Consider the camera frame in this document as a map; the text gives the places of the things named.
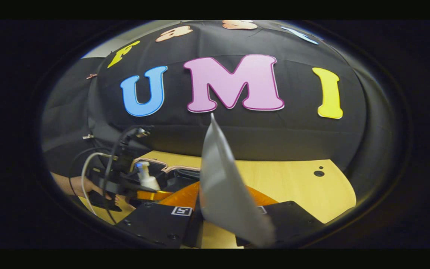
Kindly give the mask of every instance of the black cable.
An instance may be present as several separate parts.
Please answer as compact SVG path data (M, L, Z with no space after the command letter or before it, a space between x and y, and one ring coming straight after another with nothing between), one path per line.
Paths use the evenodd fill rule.
M103 183L103 188L102 188L102 197L106 197L107 180L109 178L109 173L110 173L110 170L112 168L112 162L113 162L113 159L114 159L114 155L115 155L115 153L117 151L117 148L120 146L120 144L124 140L130 138L130 135L128 136L129 132L131 132L131 131L133 131L135 129L138 129L138 128L140 128L140 126L132 126L132 127L128 128L128 129L126 129L125 131L123 131L123 133L121 133L121 136L116 141L116 143L114 143L114 146L112 147L112 151L111 151L111 154L110 154L111 157L109 158L109 163L107 163L106 173L104 175L104 183ZM112 214L111 214L111 212L109 210L109 203L107 202L106 199L104 199L104 206L105 206L106 211L109 214L110 218L114 222L114 224L117 225L116 220L114 220L114 218L112 217Z
M103 146L98 146L98 147L95 147L95 148L89 148L89 149L86 149L86 150L84 150L84 151L80 152L79 154L77 154L77 155L74 157L74 159L72 160L71 165L69 166L69 173L68 173L69 185L71 186L72 192L74 193L74 195L75 195L75 196L77 196L77 194L75 194L74 187L72 186L72 182L71 182L71 172L72 172L72 170L73 170L73 168L74 168L75 161L76 161L80 156L82 156L84 153L87 153L87 152L89 152L89 151L91 151L91 150L96 150L96 149L104 149L104 150L106 150L106 151L110 152L110 148L105 148L105 147L103 147Z

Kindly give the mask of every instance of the person's arm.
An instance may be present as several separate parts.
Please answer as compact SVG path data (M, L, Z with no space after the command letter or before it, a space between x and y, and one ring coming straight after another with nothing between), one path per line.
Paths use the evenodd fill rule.
M74 195L74 192L77 196L84 197L84 192L82 192L82 185L81 185L81 177L71 177L71 183L72 187L74 188L74 192L72 191L71 185L69 184L69 179L67 177L63 177L61 175L55 174L51 172L51 175L53 175L54 180L58 184L58 186L65 192L67 195ZM84 189L86 193L89 193L90 191L96 191L100 195L102 195L102 189L96 186L94 183L92 183L89 179L84 178ZM112 198L109 196L109 194L106 194L106 198L111 200Z

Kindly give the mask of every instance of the letter m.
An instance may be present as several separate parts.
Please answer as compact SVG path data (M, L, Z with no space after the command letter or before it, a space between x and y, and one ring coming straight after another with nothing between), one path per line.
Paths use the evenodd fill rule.
M190 69L192 102L187 105L190 112L209 112L217 107L210 99L209 87L218 99L232 109L247 84L248 97L242 105L251 110L279 110L285 106L276 87L273 65L276 58L267 55L246 55L233 73L213 58L198 58L188 61L184 67Z

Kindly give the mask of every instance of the light blue letter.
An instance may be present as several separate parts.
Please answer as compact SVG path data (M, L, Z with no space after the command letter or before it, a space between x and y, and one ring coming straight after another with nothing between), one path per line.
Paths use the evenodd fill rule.
M297 37L299 37L299 38L301 38L301 39L303 39L303 40L306 40L306 41L308 41L308 42L310 42L310 43L313 43L313 44L315 44L315 45L318 45L318 42L316 42L316 41L312 41L311 39L309 39L308 38L308 36L307 35L305 35L305 34L302 34L302 33L300 33L300 32L298 32L298 31L295 31L295 30L293 30L293 29L289 29L289 28L286 28L286 27L281 27L282 29L285 29L285 30L288 30L288 31L290 31L292 34L294 34L294 35L296 35Z
M149 78L150 83L150 100L145 104L137 101L135 84L138 81L138 75L126 78L121 83L124 106L130 115L145 117L154 114L162 107L164 99L162 73L165 71L167 71L167 67L160 66L145 72L145 76Z

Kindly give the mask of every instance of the white cable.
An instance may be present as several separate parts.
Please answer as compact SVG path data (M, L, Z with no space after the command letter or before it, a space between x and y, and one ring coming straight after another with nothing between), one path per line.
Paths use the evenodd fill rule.
M102 152L96 152L96 153L92 153L91 155L89 155L89 157L87 157L87 159L85 160L84 163L84 167L82 167L82 175L81 175L81 185L82 185L82 192L84 193L85 199L87 200L87 203L89 204L89 208L91 209L92 213L94 213L94 215L97 216L96 212L94 211L94 208L92 208L92 204L91 201L89 201L89 198L87 197L87 193L85 192L85 188L84 188L84 178L85 178L85 171L87 170L87 167L89 165L89 162L91 161L91 159L97 155L100 156L104 156L104 157L108 157L111 158L112 155L109 154L105 154Z

